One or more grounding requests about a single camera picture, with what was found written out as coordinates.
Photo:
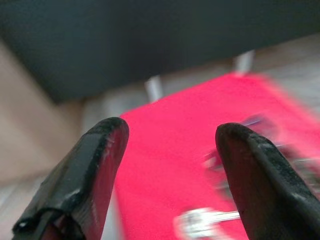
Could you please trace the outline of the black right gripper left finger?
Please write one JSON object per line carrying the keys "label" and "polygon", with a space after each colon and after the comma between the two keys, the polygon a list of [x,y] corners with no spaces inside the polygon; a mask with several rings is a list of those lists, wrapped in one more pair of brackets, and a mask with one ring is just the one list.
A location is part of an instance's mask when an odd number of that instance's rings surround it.
{"label": "black right gripper left finger", "polygon": [[41,183],[12,227],[15,240],[99,240],[129,140],[119,117],[98,122]]}

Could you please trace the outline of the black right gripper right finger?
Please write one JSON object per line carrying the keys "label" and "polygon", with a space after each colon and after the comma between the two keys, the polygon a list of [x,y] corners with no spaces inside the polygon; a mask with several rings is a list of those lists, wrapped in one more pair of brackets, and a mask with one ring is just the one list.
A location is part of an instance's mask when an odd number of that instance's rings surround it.
{"label": "black right gripper right finger", "polygon": [[320,202],[269,139],[225,123],[215,144],[249,239],[319,239]]}

